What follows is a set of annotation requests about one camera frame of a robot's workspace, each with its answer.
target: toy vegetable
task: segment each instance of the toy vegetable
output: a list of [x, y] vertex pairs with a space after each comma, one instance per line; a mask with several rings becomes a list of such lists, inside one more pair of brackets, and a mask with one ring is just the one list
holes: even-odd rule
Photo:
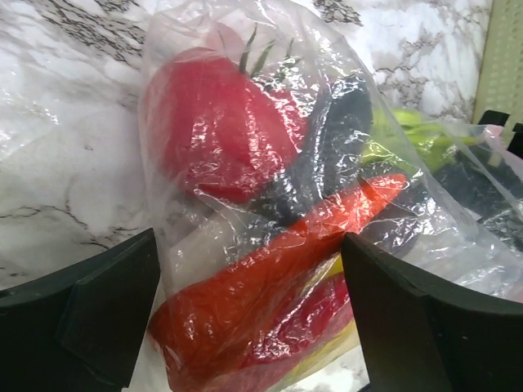
[[142, 126], [151, 155], [190, 193], [246, 203], [297, 157], [306, 118], [284, 88], [266, 90], [205, 47], [184, 51], [150, 82]]
[[171, 388], [211, 392], [226, 385], [313, 269], [339, 249], [344, 233], [359, 233], [405, 185], [402, 175], [381, 176], [333, 194], [266, 246], [162, 304], [150, 335], [163, 352]]

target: red bell pepper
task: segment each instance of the red bell pepper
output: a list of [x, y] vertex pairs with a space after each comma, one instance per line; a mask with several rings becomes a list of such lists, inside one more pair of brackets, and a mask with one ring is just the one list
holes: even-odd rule
[[239, 371], [220, 377], [212, 383], [219, 386], [206, 390], [263, 392], [354, 318], [343, 274], [327, 278], [298, 300], [276, 317], [268, 332], [260, 332]]

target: green vegetable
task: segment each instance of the green vegetable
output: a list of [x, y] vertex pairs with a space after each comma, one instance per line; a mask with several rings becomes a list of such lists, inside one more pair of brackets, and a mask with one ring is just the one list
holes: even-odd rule
[[[456, 146], [445, 134], [443, 125], [425, 120], [416, 110], [397, 109], [393, 111], [393, 115], [431, 172], [437, 172], [445, 164], [454, 161]], [[383, 112], [375, 112], [373, 117], [373, 139], [366, 146], [362, 163], [387, 160], [405, 172], [414, 174], [418, 170], [415, 163], [409, 163], [407, 158], [394, 154], [398, 151], [394, 144], [399, 141], [387, 116]], [[477, 137], [459, 137], [459, 139], [466, 146], [480, 142]]]

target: marble surface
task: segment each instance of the marble surface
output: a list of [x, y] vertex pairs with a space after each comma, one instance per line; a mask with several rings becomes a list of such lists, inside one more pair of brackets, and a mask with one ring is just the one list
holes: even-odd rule
[[[470, 118], [491, 0], [338, 1], [299, 2], [333, 21], [394, 105]], [[147, 226], [136, 99], [155, 3], [0, 1], [0, 289]], [[366, 377], [353, 350], [288, 392], [352, 392]], [[168, 390], [148, 342], [130, 390]]]

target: eggplant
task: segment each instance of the eggplant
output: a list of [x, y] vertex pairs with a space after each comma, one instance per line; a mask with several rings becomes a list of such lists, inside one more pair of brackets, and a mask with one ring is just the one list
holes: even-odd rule
[[338, 79], [319, 94], [308, 118], [303, 151], [248, 209], [287, 227], [324, 198], [353, 184], [372, 120], [364, 79]]

